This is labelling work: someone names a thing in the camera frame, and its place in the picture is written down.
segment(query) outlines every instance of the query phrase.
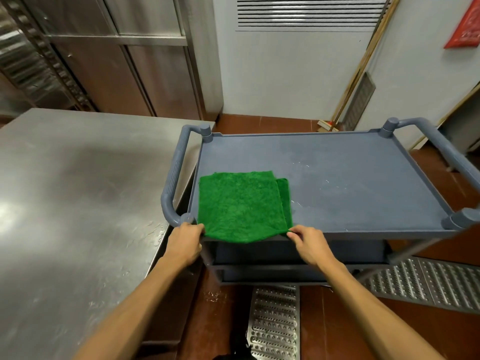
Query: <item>red tile floor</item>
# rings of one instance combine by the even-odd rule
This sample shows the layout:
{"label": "red tile floor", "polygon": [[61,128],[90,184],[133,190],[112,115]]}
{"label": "red tile floor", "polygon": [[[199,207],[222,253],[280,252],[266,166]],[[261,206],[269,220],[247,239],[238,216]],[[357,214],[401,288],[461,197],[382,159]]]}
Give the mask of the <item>red tile floor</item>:
{"label": "red tile floor", "polygon": [[[216,131],[232,133],[308,133],[317,131],[316,120],[265,116],[222,115]],[[454,210],[475,207],[480,196],[459,173],[449,173],[431,147],[412,156]],[[394,248],[405,243],[392,242]],[[480,266],[480,227],[423,251],[422,256]],[[245,331],[252,288],[220,287],[204,271],[189,320],[178,348],[177,360],[211,360],[229,351],[231,329]],[[330,289],[302,287],[300,291],[302,360],[373,359],[355,322]],[[382,301],[445,358],[480,359],[480,316],[400,302]]]}

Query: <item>louvered vent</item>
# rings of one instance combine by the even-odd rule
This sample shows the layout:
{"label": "louvered vent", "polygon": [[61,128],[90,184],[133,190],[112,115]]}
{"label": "louvered vent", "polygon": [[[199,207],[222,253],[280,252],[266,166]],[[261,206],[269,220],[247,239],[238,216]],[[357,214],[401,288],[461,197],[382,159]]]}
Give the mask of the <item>louvered vent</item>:
{"label": "louvered vent", "polygon": [[239,31],[372,31],[387,0],[237,0]]}

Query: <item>red sign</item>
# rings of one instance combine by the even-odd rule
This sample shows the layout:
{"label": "red sign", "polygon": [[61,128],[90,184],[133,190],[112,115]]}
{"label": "red sign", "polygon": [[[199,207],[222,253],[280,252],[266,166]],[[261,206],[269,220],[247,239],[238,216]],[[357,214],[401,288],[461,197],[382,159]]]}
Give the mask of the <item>red sign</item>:
{"label": "red sign", "polygon": [[444,48],[478,47],[480,44],[480,0],[472,0]]}

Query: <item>person's left hand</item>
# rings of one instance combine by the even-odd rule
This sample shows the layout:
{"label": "person's left hand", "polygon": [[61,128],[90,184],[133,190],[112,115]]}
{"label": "person's left hand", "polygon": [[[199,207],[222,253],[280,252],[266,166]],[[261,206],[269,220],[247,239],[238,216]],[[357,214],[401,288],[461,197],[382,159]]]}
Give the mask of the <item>person's left hand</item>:
{"label": "person's left hand", "polygon": [[164,258],[179,264],[182,268],[193,264],[202,251],[200,235],[204,233],[205,226],[200,224],[182,223],[173,229],[168,237]]}

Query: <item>hand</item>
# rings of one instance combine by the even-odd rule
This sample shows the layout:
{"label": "hand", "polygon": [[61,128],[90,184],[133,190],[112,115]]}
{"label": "hand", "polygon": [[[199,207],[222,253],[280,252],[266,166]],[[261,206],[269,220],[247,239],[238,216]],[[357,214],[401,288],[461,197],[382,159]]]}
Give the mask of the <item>hand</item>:
{"label": "hand", "polygon": [[292,227],[290,231],[286,235],[295,243],[298,253],[306,263],[322,269],[324,265],[337,261],[322,231],[301,224]]}
{"label": "hand", "polygon": [[164,258],[179,264],[182,268],[193,264],[202,251],[200,235],[205,231],[201,224],[182,223],[173,229],[168,237]]}

